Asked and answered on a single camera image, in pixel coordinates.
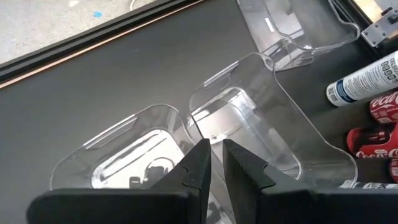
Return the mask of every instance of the white tube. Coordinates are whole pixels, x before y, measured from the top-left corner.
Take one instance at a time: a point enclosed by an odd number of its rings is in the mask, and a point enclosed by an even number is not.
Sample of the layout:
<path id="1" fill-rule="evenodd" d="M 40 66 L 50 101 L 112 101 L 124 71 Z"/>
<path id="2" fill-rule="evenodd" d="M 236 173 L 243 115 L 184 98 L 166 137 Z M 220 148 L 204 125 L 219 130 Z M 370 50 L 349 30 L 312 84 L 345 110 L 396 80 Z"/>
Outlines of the white tube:
<path id="1" fill-rule="evenodd" d="M 326 95 L 335 106 L 344 106 L 397 87 L 398 51 L 328 85 Z"/>

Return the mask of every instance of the floor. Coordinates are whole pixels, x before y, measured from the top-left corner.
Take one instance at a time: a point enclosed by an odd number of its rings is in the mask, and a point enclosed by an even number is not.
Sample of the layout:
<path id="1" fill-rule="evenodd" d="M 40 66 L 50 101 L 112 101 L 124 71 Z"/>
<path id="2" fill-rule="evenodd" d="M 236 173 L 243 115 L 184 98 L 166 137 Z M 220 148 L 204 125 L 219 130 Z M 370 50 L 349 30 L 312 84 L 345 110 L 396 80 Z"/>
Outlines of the floor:
<path id="1" fill-rule="evenodd" d="M 0 64 L 152 1 L 155 0 L 0 0 Z M 396 4 L 396 0 L 355 1 L 373 5 L 376 1 L 383 10 Z"/>

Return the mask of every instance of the plastic tray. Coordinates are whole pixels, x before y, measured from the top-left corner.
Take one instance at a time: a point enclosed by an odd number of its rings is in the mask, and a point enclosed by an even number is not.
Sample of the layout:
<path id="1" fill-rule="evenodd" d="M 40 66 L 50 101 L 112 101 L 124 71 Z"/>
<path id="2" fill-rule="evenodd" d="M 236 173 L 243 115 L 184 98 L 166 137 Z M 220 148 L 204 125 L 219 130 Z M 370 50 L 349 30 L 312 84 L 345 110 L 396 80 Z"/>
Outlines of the plastic tray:
<path id="1" fill-rule="evenodd" d="M 201 139 L 187 131 L 179 112 L 153 105 L 108 128 L 61 160 L 54 168 L 51 189 L 142 189 L 160 180 Z M 219 195 L 221 205 L 215 195 Z M 207 223 L 232 223 L 226 186 L 211 176 Z"/>
<path id="2" fill-rule="evenodd" d="M 359 27 L 341 20 L 334 0 L 238 0 L 260 52 L 276 70 L 312 63 L 314 57 L 350 43 Z"/>
<path id="3" fill-rule="evenodd" d="M 314 187 L 357 179 L 354 159 L 322 138 L 279 85 L 264 54 L 248 55 L 207 80 L 192 95 L 190 111 L 220 163 L 228 138 Z"/>

